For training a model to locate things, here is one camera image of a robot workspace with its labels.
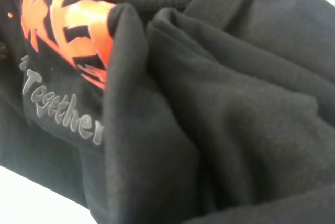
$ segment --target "black sweatshirt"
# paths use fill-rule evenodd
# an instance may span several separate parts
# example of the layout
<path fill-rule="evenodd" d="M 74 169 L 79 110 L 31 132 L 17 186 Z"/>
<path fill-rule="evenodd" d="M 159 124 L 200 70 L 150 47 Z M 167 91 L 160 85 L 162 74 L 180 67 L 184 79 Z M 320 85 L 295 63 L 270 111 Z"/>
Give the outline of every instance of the black sweatshirt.
<path fill-rule="evenodd" d="M 0 165 L 98 223 L 334 223 L 326 1 L 0 2 Z"/>

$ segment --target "black hoodie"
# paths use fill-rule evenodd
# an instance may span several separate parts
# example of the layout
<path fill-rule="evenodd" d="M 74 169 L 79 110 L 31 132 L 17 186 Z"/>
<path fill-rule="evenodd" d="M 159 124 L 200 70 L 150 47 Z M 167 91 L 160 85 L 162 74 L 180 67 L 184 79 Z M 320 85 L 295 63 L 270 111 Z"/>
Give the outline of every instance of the black hoodie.
<path fill-rule="evenodd" d="M 105 1 L 2 0 L 1 165 L 98 223 L 334 222 L 330 4 Z"/>

